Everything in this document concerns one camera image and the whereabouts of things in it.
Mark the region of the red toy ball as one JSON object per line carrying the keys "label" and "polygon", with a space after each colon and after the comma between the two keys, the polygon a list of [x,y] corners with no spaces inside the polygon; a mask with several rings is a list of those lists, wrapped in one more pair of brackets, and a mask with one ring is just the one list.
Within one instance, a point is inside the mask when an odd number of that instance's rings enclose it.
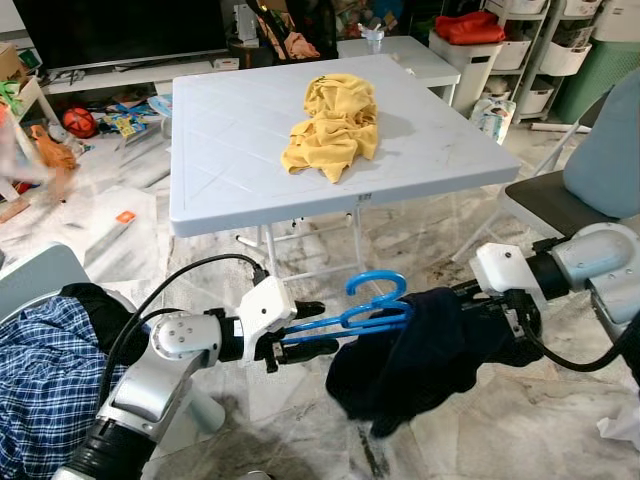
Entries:
{"label": "red toy ball", "polygon": [[70,108],[61,114],[61,125],[65,131],[81,140],[95,137],[99,133],[99,122],[84,108]]}

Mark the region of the orange plush toy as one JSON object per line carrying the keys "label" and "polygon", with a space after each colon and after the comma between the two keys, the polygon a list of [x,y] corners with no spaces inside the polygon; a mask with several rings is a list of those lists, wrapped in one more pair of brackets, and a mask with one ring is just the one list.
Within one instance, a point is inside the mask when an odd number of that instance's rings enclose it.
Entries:
{"label": "orange plush toy", "polygon": [[79,164],[73,152],[67,146],[52,140],[49,132],[42,125],[32,125],[29,132],[45,166],[56,170],[68,170],[68,172],[78,168]]}

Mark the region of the blue plastic clothes hanger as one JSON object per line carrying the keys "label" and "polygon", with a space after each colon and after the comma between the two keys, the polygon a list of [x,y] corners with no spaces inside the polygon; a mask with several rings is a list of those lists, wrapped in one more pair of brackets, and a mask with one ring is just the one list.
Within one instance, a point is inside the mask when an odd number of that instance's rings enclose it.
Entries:
{"label": "blue plastic clothes hanger", "polygon": [[[372,297],[369,302],[348,308],[338,316],[317,320],[314,323],[287,326],[283,330],[285,337],[280,339],[280,343],[284,346],[292,346],[292,344],[315,342],[315,340],[360,337],[360,335],[393,332],[393,330],[404,328],[413,316],[413,307],[401,301],[401,297],[407,291],[407,280],[397,271],[364,271],[364,273],[348,279],[346,293],[348,296],[353,296],[361,285],[370,282],[392,282],[394,288],[392,292]],[[340,330],[316,335],[302,335],[302,337],[289,337],[289,334],[310,332],[310,330],[325,328],[325,326],[340,326]]]}

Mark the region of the dark navy garment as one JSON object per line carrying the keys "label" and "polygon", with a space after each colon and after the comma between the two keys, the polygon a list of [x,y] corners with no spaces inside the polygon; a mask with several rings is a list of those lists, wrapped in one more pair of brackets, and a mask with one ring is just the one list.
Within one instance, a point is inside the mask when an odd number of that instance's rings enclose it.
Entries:
{"label": "dark navy garment", "polygon": [[543,357],[515,338],[506,316],[467,310],[451,289],[403,301],[413,307],[404,329],[360,335],[340,347],[326,375],[326,392],[351,419],[370,421],[375,438],[475,387],[483,364],[524,367]]}

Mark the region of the black television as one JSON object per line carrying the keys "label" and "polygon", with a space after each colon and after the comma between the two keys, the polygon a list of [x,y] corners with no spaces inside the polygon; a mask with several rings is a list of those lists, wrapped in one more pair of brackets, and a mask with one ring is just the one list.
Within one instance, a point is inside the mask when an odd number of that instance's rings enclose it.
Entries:
{"label": "black television", "polygon": [[227,49],[220,0],[12,0],[47,70]]}

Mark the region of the white tissue pack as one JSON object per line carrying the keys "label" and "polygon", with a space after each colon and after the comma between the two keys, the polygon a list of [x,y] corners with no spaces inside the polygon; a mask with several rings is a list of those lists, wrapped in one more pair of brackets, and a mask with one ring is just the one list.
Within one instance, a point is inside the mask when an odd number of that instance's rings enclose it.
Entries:
{"label": "white tissue pack", "polygon": [[509,125],[516,114],[516,102],[495,97],[481,97],[470,114],[471,123],[499,145],[506,140]]}

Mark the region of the blue plaid shirt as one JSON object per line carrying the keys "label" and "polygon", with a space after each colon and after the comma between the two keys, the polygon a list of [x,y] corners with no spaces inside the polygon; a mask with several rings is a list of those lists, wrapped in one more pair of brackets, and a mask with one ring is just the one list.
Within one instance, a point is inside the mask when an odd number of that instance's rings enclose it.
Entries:
{"label": "blue plaid shirt", "polygon": [[99,411],[108,353],[59,294],[0,324],[0,480],[51,480]]}

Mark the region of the grey padded folding chair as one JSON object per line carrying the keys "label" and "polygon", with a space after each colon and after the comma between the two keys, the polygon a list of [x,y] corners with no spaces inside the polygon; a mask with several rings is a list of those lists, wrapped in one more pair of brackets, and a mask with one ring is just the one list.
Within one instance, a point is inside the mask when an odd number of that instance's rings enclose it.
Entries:
{"label": "grey padded folding chair", "polygon": [[508,184],[499,200],[500,211],[550,238],[599,223],[630,225],[640,214],[640,70],[599,102],[591,132],[562,169]]}

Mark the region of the yellow garment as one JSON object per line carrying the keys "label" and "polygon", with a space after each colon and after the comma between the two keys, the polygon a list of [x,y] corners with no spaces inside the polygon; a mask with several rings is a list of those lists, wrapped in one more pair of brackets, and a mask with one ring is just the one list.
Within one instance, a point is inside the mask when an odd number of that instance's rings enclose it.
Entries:
{"label": "yellow garment", "polygon": [[315,169],[330,183],[357,157],[374,157],[379,142],[375,88],[352,74],[312,79],[303,95],[306,120],[294,125],[282,154],[289,174]]}

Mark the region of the black garment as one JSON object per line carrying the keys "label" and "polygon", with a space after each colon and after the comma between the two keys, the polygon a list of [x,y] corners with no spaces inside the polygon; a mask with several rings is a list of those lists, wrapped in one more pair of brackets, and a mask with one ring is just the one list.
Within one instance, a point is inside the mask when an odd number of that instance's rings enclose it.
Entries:
{"label": "black garment", "polygon": [[64,285],[59,294],[61,297],[73,298],[87,312],[97,346],[104,353],[108,353],[114,346],[116,338],[124,332],[133,315],[118,298],[93,283]]}

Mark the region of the white bin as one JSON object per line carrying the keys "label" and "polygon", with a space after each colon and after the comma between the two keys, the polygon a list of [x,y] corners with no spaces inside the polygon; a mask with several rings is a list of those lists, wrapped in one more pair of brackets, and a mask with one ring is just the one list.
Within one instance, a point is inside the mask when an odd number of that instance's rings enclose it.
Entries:
{"label": "white bin", "polygon": [[429,47],[448,61],[452,67],[460,72],[460,82],[454,87],[451,105],[462,116],[470,116],[475,102],[480,99],[484,84],[488,79],[500,50],[502,42],[498,44],[453,45],[444,41],[438,33],[431,32]]}

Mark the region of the clear plastic bag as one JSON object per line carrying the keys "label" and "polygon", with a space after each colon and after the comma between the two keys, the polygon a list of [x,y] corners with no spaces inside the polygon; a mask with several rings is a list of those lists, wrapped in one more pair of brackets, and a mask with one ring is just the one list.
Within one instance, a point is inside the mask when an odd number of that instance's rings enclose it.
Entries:
{"label": "clear plastic bag", "polygon": [[[90,243],[83,264],[115,260],[136,250],[147,251],[156,241],[156,197],[142,189],[111,187],[95,197],[90,214]],[[115,216],[132,211],[136,219],[120,224]]]}

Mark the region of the white folding table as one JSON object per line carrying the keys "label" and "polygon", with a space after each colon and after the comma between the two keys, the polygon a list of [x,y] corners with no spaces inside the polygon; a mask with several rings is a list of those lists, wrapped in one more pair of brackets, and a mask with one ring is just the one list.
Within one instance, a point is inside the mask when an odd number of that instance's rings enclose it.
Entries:
{"label": "white folding table", "polygon": [[[379,146],[330,183],[315,172],[291,174],[280,156],[293,125],[305,118],[307,84],[346,73],[369,82],[379,116]],[[244,242],[276,276],[275,224],[347,212],[355,261],[367,268],[364,207],[511,182],[518,159],[440,100],[388,55],[366,55],[175,79],[170,219],[179,237],[252,227]]]}

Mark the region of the clear cup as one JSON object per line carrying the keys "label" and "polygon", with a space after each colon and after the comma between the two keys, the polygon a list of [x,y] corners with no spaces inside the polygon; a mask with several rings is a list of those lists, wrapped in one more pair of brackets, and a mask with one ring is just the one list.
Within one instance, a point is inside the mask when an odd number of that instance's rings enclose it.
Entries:
{"label": "clear cup", "polygon": [[385,37],[385,27],[384,24],[376,23],[370,24],[370,26],[366,26],[366,24],[358,24],[358,29],[360,29],[361,37],[365,38],[367,47],[371,54],[378,55],[381,52],[381,41],[384,40]]}

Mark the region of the red cloth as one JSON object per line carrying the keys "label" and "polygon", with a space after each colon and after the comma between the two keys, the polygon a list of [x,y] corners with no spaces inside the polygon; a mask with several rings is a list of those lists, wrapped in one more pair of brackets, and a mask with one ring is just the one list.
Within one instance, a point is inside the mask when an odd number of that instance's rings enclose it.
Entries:
{"label": "red cloth", "polygon": [[434,32],[451,45],[470,46],[500,44],[506,31],[498,24],[498,15],[490,12],[471,12],[458,17],[439,15]]}

